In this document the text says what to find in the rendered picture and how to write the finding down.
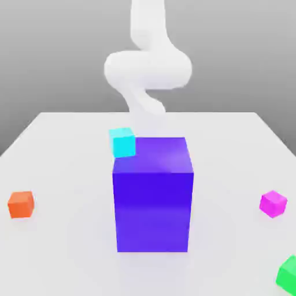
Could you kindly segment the small cyan cube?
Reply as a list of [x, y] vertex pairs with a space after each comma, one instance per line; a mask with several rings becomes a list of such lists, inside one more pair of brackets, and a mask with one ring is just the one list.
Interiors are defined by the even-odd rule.
[[132, 129], [110, 129], [109, 139], [114, 158], [131, 157], [136, 154], [136, 139]]

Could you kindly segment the small magenta cube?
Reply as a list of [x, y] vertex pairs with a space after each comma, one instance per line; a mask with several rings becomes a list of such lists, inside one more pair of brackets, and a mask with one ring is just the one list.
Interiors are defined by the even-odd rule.
[[284, 213], [287, 205], [287, 198], [276, 191], [270, 191], [261, 196], [260, 210], [271, 218], [275, 218]]

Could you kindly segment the small orange cube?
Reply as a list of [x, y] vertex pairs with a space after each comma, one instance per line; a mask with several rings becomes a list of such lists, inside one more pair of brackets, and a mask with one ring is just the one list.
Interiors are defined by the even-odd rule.
[[8, 200], [12, 219], [31, 217], [34, 210], [34, 197], [31, 191], [13, 192]]

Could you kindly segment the small green cube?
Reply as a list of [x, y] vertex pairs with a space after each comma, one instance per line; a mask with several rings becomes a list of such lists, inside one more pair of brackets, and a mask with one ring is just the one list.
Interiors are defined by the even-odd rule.
[[276, 284], [296, 296], [296, 256], [291, 255], [279, 268]]

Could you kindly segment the large purple box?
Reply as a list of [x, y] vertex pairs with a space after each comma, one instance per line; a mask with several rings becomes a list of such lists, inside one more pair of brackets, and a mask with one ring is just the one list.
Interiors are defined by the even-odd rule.
[[194, 170], [184, 137], [137, 138], [113, 172], [119, 252], [187, 252]]

